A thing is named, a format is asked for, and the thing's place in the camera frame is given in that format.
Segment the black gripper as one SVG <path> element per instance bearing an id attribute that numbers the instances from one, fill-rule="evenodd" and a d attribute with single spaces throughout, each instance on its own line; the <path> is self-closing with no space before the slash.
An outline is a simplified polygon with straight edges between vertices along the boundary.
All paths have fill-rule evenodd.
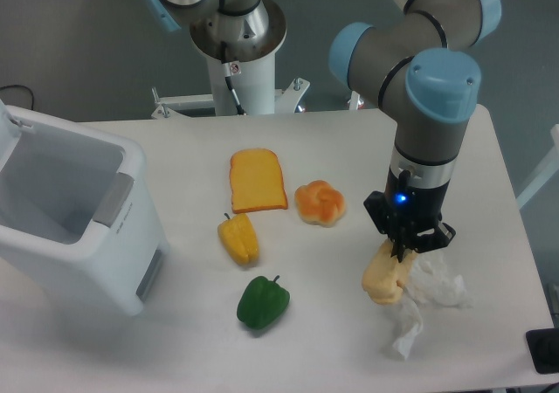
<path id="1" fill-rule="evenodd" d="M 411 173 L 389 173 L 385 191 L 372 192 L 363 202 L 377 230 L 391 242 L 391 257 L 402 263 L 411 250 L 431 252 L 447 247 L 456 231 L 442 221 L 442 205 L 449 184 L 421 189 Z"/>

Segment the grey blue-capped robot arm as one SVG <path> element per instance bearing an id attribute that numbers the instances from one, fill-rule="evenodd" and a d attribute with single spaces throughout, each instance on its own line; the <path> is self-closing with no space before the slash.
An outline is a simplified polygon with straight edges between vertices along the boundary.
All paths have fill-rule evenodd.
<path id="1" fill-rule="evenodd" d="M 466 54 L 501 19 L 500 0 L 393 0 L 403 12 L 388 30 L 365 23 L 344 27 L 328 54 L 331 73 L 397 124 L 384 191 L 365 208 L 391 242 L 391 255 L 444 248 L 455 231 L 441 208 L 478 100 L 481 72 Z M 272 55 L 286 23 L 271 0 L 148 0 L 170 29 L 190 28 L 197 48 L 217 65 L 212 87 L 224 115 L 269 114 L 275 90 L 240 76 Z"/>

